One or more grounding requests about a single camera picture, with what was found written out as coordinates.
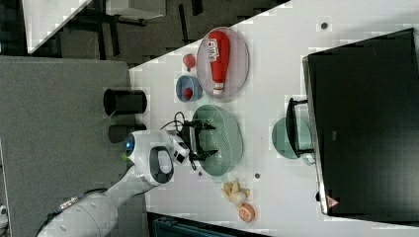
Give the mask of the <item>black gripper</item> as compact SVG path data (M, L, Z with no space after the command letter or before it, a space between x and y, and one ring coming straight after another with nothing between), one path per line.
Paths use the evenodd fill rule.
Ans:
M189 155L189 158L191 160L206 160L217 153L217 150L203 151L199 153L199 134L202 129L216 129L216 127L201 121L197 122L187 120L182 126L181 138L190 149L191 154Z

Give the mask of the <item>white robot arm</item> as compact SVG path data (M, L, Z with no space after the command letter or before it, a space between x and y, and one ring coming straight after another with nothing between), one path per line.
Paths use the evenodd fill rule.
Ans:
M124 142L131 162L121 179L108 189L97 189L72 197L51 213L36 237L106 237L118 222L118 208L130 198L168 183L174 165L188 158L203 160L215 152L200 147L198 134L215 127L188 121L190 130L138 130Z

